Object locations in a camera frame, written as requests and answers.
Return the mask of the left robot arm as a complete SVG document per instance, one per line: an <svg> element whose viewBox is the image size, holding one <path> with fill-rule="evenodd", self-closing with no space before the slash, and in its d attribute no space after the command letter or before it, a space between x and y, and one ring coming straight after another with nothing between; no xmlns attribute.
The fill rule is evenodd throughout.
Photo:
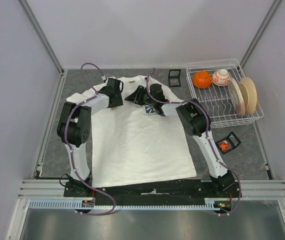
<svg viewBox="0 0 285 240"><path fill-rule="evenodd" d="M67 149L71 168L65 188L74 188L82 197L90 195L93 189L86 154L91 118L101 110L122 106L123 89L121 80L109 78L100 90L93 89L93 96L85 97L78 103L67 101L63 105L57 135Z"/></svg>

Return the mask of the red orange brooch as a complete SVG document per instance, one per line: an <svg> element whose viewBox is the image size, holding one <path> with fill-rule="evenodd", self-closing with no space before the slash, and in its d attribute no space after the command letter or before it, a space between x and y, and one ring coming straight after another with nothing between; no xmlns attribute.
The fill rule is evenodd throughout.
<svg viewBox="0 0 285 240"><path fill-rule="evenodd" d="M219 143L219 147L223 152L226 152L229 150L229 143L227 141L222 141Z"/></svg>

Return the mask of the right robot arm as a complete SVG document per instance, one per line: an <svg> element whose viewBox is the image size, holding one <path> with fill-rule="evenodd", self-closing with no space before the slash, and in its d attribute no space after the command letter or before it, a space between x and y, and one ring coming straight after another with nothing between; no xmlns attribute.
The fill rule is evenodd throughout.
<svg viewBox="0 0 285 240"><path fill-rule="evenodd" d="M224 163L213 140L210 117L197 99L170 101L161 85L153 83L147 87L138 86L125 100L139 106L150 105L162 117L179 117L185 133L195 140L204 156L215 196L223 197L229 191L241 190L238 177Z"/></svg>

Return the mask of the white t-shirt with flower print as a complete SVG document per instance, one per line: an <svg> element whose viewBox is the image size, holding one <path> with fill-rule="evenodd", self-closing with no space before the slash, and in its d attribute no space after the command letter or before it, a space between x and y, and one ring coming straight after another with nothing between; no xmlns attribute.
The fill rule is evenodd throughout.
<svg viewBox="0 0 285 240"><path fill-rule="evenodd" d="M92 164L70 163L71 177L92 171L94 188L192 178L197 175L178 116L160 116L150 105L125 101L91 118Z"/></svg>

